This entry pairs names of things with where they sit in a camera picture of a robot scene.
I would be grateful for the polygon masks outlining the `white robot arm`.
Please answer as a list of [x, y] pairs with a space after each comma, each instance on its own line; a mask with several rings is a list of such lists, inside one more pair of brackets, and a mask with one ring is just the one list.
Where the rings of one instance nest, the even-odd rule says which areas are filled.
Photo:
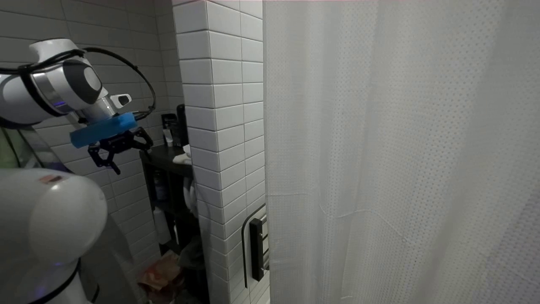
[[112, 95], [88, 61], [90, 49], [69, 39], [29, 46], [34, 59], [5, 68], [0, 122], [22, 134], [31, 157], [0, 171], [2, 304], [95, 304], [100, 292], [83, 281], [83, 257], [107, 228], [108, 203], [91, 179], [69, 173], [54, 154], [39, 151], [34, 127], [49, 118], [75, 125], [69, 142], [98, 167], [115, 169], [125, 151], [149, 151], [127, 93]]

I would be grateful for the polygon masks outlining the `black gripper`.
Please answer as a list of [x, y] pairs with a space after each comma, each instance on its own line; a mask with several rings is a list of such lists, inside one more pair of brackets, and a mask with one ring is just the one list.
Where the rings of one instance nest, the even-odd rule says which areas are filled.
[[100, 140], [88, 149], [88, 154], [98, 167], [107, 167], [120, 174], [120, 167], [115, 164], [117, 154], [123, 154], [130, 149], [149, 152], [152, 147], [154, 140], [142, 127], [139, 127], [112, 139]]

